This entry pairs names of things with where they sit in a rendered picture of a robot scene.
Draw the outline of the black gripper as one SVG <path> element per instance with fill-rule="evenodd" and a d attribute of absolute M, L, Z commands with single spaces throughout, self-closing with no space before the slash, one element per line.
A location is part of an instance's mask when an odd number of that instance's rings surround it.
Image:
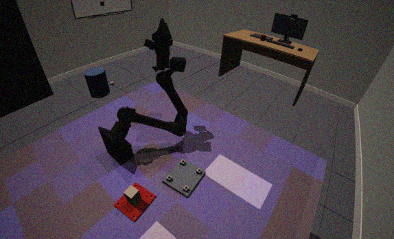
<path fill-rule="evenodd" d="M 173 45 L 172 36 L 169 31 L 167 23 L 164 22 L 164 18 L 160 20 L 158 30 L 152 34 L 152 40 L 158 43 L 158 50 L 156 51 L 157 56 L 168 56 L 170 45 Z"/>

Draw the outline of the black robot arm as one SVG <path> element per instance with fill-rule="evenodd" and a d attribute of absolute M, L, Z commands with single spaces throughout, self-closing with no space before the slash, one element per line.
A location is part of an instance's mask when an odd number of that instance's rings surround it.
<path fill-rule="evenodd" d="M 155 50 L 155 52 L 158 50 L 158 43 L 148 39 L 146 39 L 143 46 L 149 47 L 149 49 L 152 51 Z M 160 128 L 174 135 L 182 137 L 186 133 L 188 111 L 173 87 L 171 75 L 174 73 L 174 71 L 184 72 L 185 65 L 185 57 L 172 57 L 172 59 L 170 59 L 169 66 L 168 56 L 157 56 L 157 65 L 152 67 L 156 72 L 158 70 L 162 70 L 162 72 L 156 75 L 156 81 L 167 92 L 172 104 L 178 111 L 174 122 L 165 122 L 159 119 L 138 114 L 135 112 L 136 110 L 134 108 L 130 109 L 128 107 L 122 107 L 117 112 L 117 118 L 119 121 L 116 121 L 115 125 L 111 128 L 111 131 L 107 131 L 107 133 L 116 140 L 125 141 L 124 139 L 126 138 L 128 130 L 131 127 L 131 123 L 140 123 L 147 126 Z M 165 68 L 171 69 L 164 71 Z"/>

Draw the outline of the red board with square handle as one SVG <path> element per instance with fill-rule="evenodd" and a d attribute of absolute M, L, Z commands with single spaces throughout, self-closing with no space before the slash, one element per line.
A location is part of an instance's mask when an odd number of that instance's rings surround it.
<path fill-rule="evenodd" d="M 130 185 L 124 191 L 124 195 L 114 203 L 114 206 L 132 221 L 136 222 L 155 197 L 156 195 L 150 193 L 147 189 L 135 182 L 134 185 Z"/>

